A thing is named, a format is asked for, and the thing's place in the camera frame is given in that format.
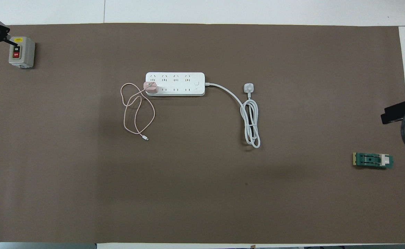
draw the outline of white power strip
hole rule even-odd
[[[158,92],[146,92],[149,96],[203,96],[206,92],[203,73],[149,72],[146,82],[157,84]]]

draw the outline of power strip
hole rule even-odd
[[[157,84],[157,93],[149,96],[203,96],[206,93],[206,77],[203,73],[149,72],[146,82]]]

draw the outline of brown paper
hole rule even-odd
[[[21,70],[0,44],[0,241],[405,243],[405,146],[380,119],[405,100],[397,27],[11,30],[37,46]],[[212,87],[151,98],[149,141],[126,132],[119,89],[152,71],[203,72],[242,101],[254,83],[261,148]],[[355,167],[353,152],[395,166]]]

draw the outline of charging cable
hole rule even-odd
[[[236,101],[238,101],[240,106],[239,112],[244,120],[245,141],[247,144],[253,145],[255,148],[259,148],[261,145],[261,139],[259,138],[258,134],[258,104],[256,104],[256,102],[252,99],[252,92],[254,90],[253,84],[247,83],[244,85],[244,92],[247,93],[248,98],[248,100],[246,100],[244,103],[242,103],[234,93],[221,85],[206,83],[205,86],[219,87],[228,92],[233,96],[234,99],[236,99]]]
[[[144,84],[143,90],[140,90],[135,84],[132,84],[132,83],[125,83],[124,85],[122,85],[121,90],[120,90],[121,99],[122,99],[122,104],[125,106],[125,109],[124,109],[124,119],[123,119],[124,128],[125,128],[128,132],[131,132],[131,133],[136,134],[136,135],[140,135],[144,140],[149,140],[149,139],[148,139],[148,137],[146,137],[146,136],[144,136],[143,134],[141,134],[141,132],[144,132],[144,130],[145,130],[148,126],[150,126],[150,124],[153,122],[153,120],[154,120],[154,118],[155,118],[155,108],[153,107],[152,102],[150,102],[150,100],[149,100],[148,98],[146,98],[146,96],[144,96],[142,92],[146,91],[147,88],[151,87],[154,83],[155,83],[155,82],[146,82],[146,83]],[[124,101],[124,96],[122,95],[122,89],[123,89],[126,85],[133,85],[134,87],[136,87],[136,89],[138,89],[138,92],[135,93],[134,95],[130,96],[130,98],[129,98],[129,100],[128,100],[127,102]],[[136,101],[136,99],[138,99],[138,98],[140,99],[140,104],[138,105],[138,108],[136,109],[135,118],[134,118],[134,121],[133,121],[133,123],[134,123],[134,125],[135,125],[135,129],[136,129],[136,132],[134,132],[134,131],[131,131],[130,129],[128,129],[127,126],[125,125],[125,115],[126,115],[126,112],[127,112],[127,108],[128,108],[129,106],[131,106],[131,105]],[[149,122],[143,129],[139,130],[138,127],[136,126],[136,116],[138,115],[138,111],[139,111],[139,109],[140,109],[140,107],[141,107],[143,98],[146,99],[147,102],[149,102],[150,106],[152,106],[153,116],[152,116],[152,119],[150,120],[150,122]]]

